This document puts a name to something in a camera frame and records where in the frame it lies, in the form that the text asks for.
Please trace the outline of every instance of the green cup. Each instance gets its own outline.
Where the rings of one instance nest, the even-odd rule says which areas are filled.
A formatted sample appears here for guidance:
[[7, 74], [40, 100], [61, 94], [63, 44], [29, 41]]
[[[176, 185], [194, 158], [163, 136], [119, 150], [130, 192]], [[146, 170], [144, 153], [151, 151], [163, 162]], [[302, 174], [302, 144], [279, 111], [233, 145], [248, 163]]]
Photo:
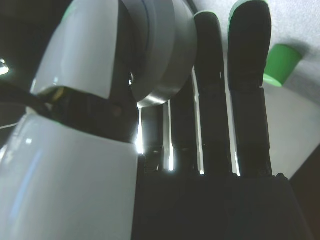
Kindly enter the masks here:
[[276, 87], [282, 87], [301, 61], [302, 55], [294, 48], [276, 44], [269, 52], [263, 80]]

